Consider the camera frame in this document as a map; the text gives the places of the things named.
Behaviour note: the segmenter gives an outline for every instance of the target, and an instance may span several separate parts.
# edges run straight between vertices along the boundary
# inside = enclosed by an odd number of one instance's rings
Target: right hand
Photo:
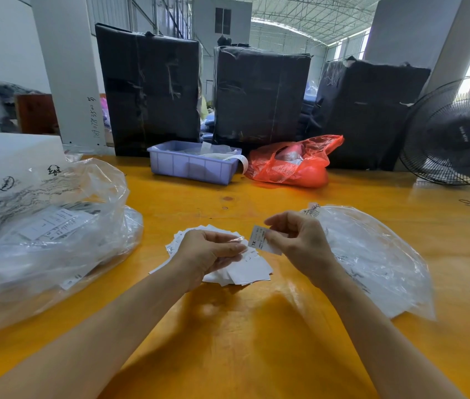
[[[313,284],[326,277],[329,270],[341,268],[317,219],[296,211],[285,211],[266,219],[265,224],[270,226],[266,240],[279,248]],[[275,231],[286,233],[288,237]]]

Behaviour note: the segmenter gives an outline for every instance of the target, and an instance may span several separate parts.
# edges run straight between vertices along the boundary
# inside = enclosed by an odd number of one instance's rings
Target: printed plastic bag
[[[277,142],[250,152],[246,176],[250,179],[285,183],[286,185],[319,188],[327,185],[328,154],[344,142],[341,135],[320,135],[298,142]],[[286,147],[300,145],[301,162],[279,160],[277,154]]]
[[[427,264],[407,242],[353,207],[313,204],[304,212],[320,221],[338,262],[386,316],[435,320]]]
[[[0,189],[0,328],[45,311],[123,261],[143,228],[141,214],[125,206],[124,174],[104,161],[7,170],[11,187]]]

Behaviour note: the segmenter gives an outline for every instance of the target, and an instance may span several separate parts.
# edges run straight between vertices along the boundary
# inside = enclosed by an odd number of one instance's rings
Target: fan grille
[[[470,184],[470,91],[462,81],[421,98],[405,122],[400,159],[418,177],[444,185]]]

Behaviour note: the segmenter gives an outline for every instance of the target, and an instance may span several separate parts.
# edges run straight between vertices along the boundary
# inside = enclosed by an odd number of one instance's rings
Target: plastic tray
[[[199,142],[167,141],[150,147],[150,166],[153,173],[172,177],[200,180],[202,182],[227,185],[237,170],[239,160],[215,160],[179,151],[200,147]]]

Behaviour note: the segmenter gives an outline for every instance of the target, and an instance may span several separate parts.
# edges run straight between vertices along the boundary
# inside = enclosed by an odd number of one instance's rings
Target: wooden table
[[[406,173],[330,171],[318,190],[227,186],[153,176],[146,160],[108,158],[127,175],[128,204],[145,221],[142,244],[93,284],[42,315],[0,331],[0,376],[102,308],[165,260],[178,230],[200,224],[249,237],[254,224],[309,202],[375,216],[427,260],[438,321],[394,324],[470,397],[470,187],[414,186]],[[163,318],[102,398],[376,397],[338,315],[286,258],[263,253],[271,282],[202,284]]]

